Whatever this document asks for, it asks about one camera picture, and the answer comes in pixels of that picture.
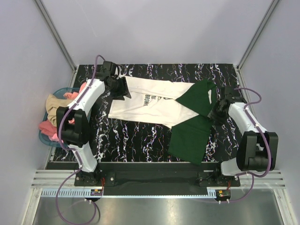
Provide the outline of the cream and green t-shirt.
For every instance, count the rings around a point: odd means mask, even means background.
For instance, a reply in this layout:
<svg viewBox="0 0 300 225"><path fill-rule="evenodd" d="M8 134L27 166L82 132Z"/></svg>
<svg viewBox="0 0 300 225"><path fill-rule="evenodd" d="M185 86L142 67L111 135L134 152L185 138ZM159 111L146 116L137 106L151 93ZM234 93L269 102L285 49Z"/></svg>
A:
<svg viewBox="0 0 300 225"><path fill-rule="evenodd" d="M110 119L161 124L171 130L168 153L200 165L213 122L208 115L217 102L216 84L125 77L131 98L113 100Z"/></svg>

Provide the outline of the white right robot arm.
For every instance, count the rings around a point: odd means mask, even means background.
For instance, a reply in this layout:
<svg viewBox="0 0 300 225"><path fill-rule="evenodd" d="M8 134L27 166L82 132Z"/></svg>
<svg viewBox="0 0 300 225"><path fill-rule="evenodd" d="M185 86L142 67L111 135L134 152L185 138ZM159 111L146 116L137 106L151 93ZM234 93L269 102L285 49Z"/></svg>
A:
<svg viewBox="0 0 300 225"><path fill-rule="evenodd" d="M278 135L264 128L251 113L239 88L226 86L221 90L220 99L209 113L209 119L223 124L231 118L239 128L242 139L236 157L215 167L208 182L225 186L242 175L250 174L262 178L275 169L278 150Z"/></svg>

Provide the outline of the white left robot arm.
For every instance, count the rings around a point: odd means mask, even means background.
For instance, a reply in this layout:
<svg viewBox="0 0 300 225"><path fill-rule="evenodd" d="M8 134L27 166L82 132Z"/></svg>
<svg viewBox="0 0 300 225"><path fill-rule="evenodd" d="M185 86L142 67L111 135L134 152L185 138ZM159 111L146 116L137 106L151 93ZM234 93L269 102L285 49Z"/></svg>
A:
<svg viewBox="0 0 300 225"><path fill-rule="evenodd" d="M85 172L85 180L92 186L101 181L100 172L96 171L97 160L89 144L90 124L88 114L96 100L106 91L114 100L130 99L125 77L120 76L117 64L104 61L100 70L94 68L92 77L79 95L65 107L56 111L57 135L60 147L73 152L79 170Z"/></svg>

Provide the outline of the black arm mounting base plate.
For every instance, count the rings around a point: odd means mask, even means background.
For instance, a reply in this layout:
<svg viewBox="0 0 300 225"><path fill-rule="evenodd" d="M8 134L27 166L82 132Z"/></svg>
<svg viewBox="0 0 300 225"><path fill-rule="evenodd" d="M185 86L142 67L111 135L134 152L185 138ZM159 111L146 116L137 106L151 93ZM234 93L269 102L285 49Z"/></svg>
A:
<svg viewBox="0 0 300 225"><path fill-rule="evenodd" d="M69 179L68 186L98 187L115 190L154 190L154 192L171 192L176 194L200 193L204 188L217 186L208 182L217 162L202 162L193 165L187 162L101 162L95 172L90 175L79 172L74 178ZM237 179L230 181L233 187L240 186Z"/></svg>

